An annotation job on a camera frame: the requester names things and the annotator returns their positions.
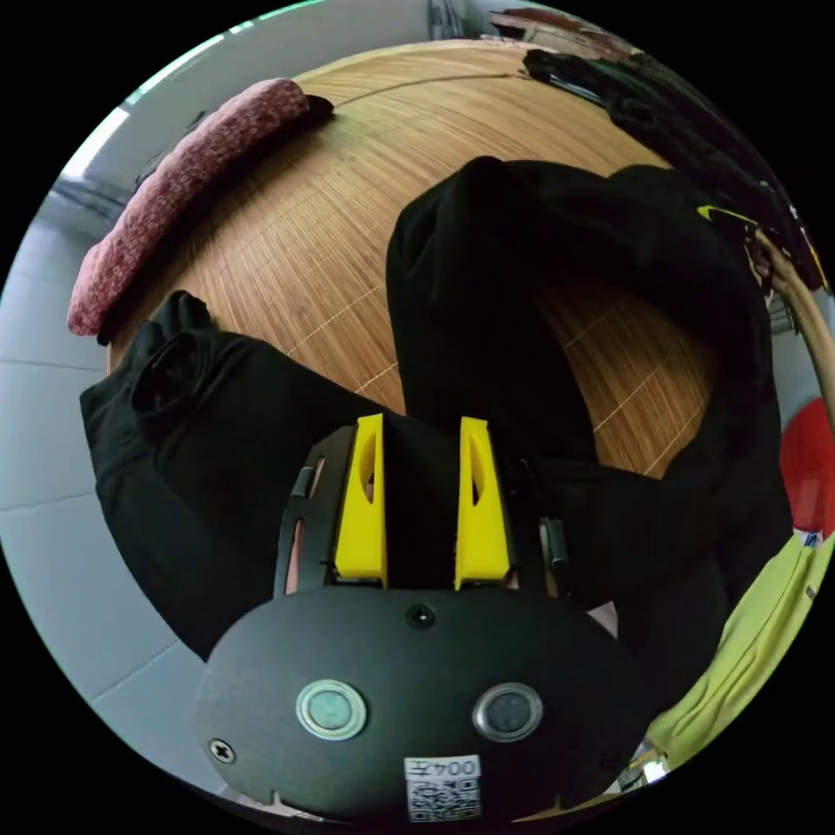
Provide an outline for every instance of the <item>red object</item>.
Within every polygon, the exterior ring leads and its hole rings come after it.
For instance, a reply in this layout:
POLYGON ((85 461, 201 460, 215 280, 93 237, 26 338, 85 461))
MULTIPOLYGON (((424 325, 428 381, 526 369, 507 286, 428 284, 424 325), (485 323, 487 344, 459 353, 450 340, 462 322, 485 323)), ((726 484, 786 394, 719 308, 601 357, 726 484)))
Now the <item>red object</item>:
POLYGON ((803 407, 783 433, 780 472, 801 531, 835 531, 835 439, 819 397, 803 407))
POLYGON ((191 200, 233 159, 309 107, 296 82, 259 81, 181 139, 139 186, 112 231, 84 257, 70 299, 70 330, 96 336, 107 311, 191 200))

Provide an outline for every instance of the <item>yellow-green fabric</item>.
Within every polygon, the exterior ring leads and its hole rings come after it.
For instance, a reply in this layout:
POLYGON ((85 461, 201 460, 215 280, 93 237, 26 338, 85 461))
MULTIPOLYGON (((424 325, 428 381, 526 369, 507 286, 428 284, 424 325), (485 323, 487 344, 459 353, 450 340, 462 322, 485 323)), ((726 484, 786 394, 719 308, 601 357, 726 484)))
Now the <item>yellow-green fabric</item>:
POLYGON ((833 546, 835 534, 818 548, 804 547, 795 535, 759 573, 728 618, 710 667, 650 726, 648 737, 670 768, 717 737, 774 672, 812 606, 833 546))

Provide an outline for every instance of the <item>sticker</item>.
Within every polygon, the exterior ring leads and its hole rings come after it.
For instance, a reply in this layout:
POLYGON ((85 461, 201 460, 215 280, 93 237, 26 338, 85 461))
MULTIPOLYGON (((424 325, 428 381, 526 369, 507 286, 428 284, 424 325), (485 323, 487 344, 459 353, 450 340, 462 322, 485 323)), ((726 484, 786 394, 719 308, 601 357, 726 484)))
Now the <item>sticker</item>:
POLYGON ((799 528, 795 528, 794 532, 803 537, 804 548, 819 548, 824 543, 822 531, 801 531, 799 528))
POLYGON ((438 823, 481 817, 477 754, 462 757, 407 757, 406 797, 412 823, 438 823))

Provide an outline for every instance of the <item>wooden surface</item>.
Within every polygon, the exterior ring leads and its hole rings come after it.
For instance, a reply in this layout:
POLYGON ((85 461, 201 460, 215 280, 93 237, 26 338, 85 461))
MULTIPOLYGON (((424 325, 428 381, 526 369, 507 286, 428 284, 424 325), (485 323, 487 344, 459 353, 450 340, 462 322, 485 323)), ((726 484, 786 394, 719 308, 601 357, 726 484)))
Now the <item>wooden surface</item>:
MULTIPOLYGON (((528 48, 413 44, 299 77, 305 92, 335 104, 335 118, 215 208, 118 335, 111 364, 137 324, 185 289, 221 327, 402 411, 384 259, 408 202, 482 154, 602 175, 665 165, 602 109, 528 78, 528 48)), ((601 461, 663 474, 698 428, 707 358, 656 311, 597 282, 566 280, 544 293, 544 307, 589 405, 601 461)))

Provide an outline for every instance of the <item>round button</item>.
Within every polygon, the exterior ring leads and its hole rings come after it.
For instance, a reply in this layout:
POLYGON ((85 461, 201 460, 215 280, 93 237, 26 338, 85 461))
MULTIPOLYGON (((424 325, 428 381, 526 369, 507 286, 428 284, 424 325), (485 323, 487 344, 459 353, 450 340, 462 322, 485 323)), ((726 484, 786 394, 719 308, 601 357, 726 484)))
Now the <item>round button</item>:
POLYGON ((296 699, 302 727, 320 739, 338 741, 363 730, 367 711, 362 696, 342 681, 325 678, 307 685, 296 699))
POLYGON ((320 728, 338 731, 351 721, 351 704, 335 690, 317 693, 310 701, 311 718, 320 728))
POLYGON ((542 719, 542 699, 519 682, 491 687, 476 702, 473 724, 494 742, 516 742, 533 733, 542 719))

